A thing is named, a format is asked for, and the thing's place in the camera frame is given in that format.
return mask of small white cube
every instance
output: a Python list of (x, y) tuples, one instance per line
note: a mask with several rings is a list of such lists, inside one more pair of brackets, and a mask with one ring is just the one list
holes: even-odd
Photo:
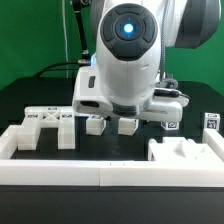
[(179, 130), (179, 122), (161, 122), (161, 126), (167, 130)]
[(219, 131), (219, 126), (220, 126), (220, 114), (205, 113), (204, 129), (209, 128)]
[(72, 112), (62, 112), (60, 115), (58, 149), (75, 149), (75, 119)]
[(98, 115), (91, 115), (86, 120), (87, 135), (101, 135), (106, 127), (106, 121)]
[(139, 120), (120, 118), (118, 123), (119, 135), (133, 135), (138, 128)]
[(29, 113), (18, 131), (18, 150), (36, 150), (43, 119), (42, 113)]

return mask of black panel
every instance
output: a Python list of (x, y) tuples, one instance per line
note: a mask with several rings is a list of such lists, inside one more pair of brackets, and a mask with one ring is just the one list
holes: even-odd
[(154, 26), (154, 22), (152, 20), (151, 16), (147, 16), (144, 19), (144, 23), (145, 23), (145, 34), (143, 36), (143, 39), (147, 42), (150, 43), (155, 35), (155, 26)]
[(113, 22), (114, 18), (112, 16), (107, 16), (104, 21), (103, 34), (106, 41), (111, 41), (114, 38), (114, 33), (112, 31)]
[(141, 55), (144, 49), (139, 42), (124, 43), (119, 41), (114, 44), (114, 51), (121, 59), (128, 60), (131, 58), (137, 60), (138, 55)]
[(80, 103), (82, 106), (86, 106), (86, 107), (95, 107), (95, 108), (99, 107), (99, 104), (94, 101), (81, 101)]
[[(132, 26), (130, 32), (125, 30), (127, 24)], [(105, 46), (123, 61), (141, 58), (154, 44), (158, 32), (154, 16), (137, 4), (123, 4), (111, 9), (100, 29)]]
[(120, 15), (124, 13), (134, 13), (137, 15), (141, 15), (144, 12), (144, 9), (141, 6), (136, 6), (131, 4), (121, 5), (115, 10)]
[(89, 88), (94, 88), (96, 76), (91, 76), (89, 78)]
[(217, 30), (219, 0), (188, 0), (175, 47), (197, 48)]

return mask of white block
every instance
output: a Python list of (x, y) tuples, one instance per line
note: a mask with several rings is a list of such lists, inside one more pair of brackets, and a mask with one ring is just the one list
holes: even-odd
[(224, 139), (215, 129), (204, 129), (202, 142), (208, 144), (224, 161)]
[(219, 131), (220, 115), (214, 113), (205, 113), (204, 129), (215, 129)]
[(10, 159), (16, 151), (19, 125), (10, 125), (0, 137), (0, 159)]
[(184, 137), (163, 137), (163, 143), (169, 143), (169, 142), (172, 142), (172, 143), (185, 142), (185, 143), (187, 143), (187, 140)]
[(103, 117), (91, 115), (86, 120), (87, 135), (101, 135), (106, 127), (106, 121)]
[(60, 111), (59, 107), (43, 108), (44, 118), (41, 120), (41, 128), (58, 128)]
[(28, 113), (18, 131), (18, 150), (36, 150), (40, 136), (42, 113)]
[(161, 126), (167, 131), (179, 130), (179, 122), (161, 122)]
[(75, 119), (73, 112), (62, 112), (60, 115), (58, 149), (75, 149)]
[(118, 134), (119, 135), (133, 135), (137, 130), (139, 120), (120, 118), (118, 122)]
[(167, 143), (157, 144), (149, 141), (148, 160), (162, 162), (178, 162), (178, 161), (206, 161), (206, 162), (222, 162), (221, 159), (207, 144), (196, 144), (195, 142), (167, 141)]

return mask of white foam block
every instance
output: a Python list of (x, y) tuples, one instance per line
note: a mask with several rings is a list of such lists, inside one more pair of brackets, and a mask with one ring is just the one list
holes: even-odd
[(118, 122), (119, 135), (133, 135), (138, 128), (139, 120), (120, 118)]
[(61, 112), (58, 127), (58, 149), (75, 149), (75, 119), (73, 112)]
[(43, 108), (43, 120), (41, 120), (41, 128), (58, 128), (59, 117), (60, 117), (59, 107), (47, 107)]
[(186, 138), (184, 137), (163, 137), (163, 143), (169, 143), (169, 142), (176, 142), (176, 143), (179, 143), (179, 142), (185, 142), (187, 143), (187, 140)]
[(19, 125), (10, 125), (0, 137), (0, 159), (10, 159), (17, 149)]
[(36, 150), (40, 136), (42, 113), (28, 113), (18, 131), (18, 150)]
[(224, 139), (215, 129), (204, 129), (202, 142), (208, 144), (224, 161)]
[(106, 121), (103, 117), (91, 115), (86, 120), (87, 135), (101, 135), (106, 127)]

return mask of black cable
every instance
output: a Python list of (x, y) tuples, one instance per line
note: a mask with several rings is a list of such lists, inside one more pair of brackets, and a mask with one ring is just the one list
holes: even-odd
[(181, 93), (180, 96), (185, 97), (189, 100), (192, 100), (192, 98), (190, 96), (188, 96), (187, 94)]
[(42, 70), (40, 70), (39, 72), (35, 73), (33, 75), (33, 77), (40, 77), (45, 71), (47, 71), (48, 69), (51, 68), (55, 68), (55, 67), (59, 67), (59, 66), (63, 66), (63, 65), (79, 65), (79, 63), (77, 61), (68, 61), (68, 62), (60, 62), (60, 63), (56, 63), (53, 65), (49, 65), (45, 68), (43, 68)]
[(178, 98), (179, 96), (185, 97), (189, 100), (191, 100), (191, 97), (181, 93), (178, 90), (169, 90), (169, 89), (155, 89), (154, 96), (160, 96), (160, 97), (171, 97), (171, 98)]
[(78, 71), (78, 68), (53, 68), (53, 69), (46, 69), (42, 74), (44, 74), (45, 72), (59, 72), (59, 71)]

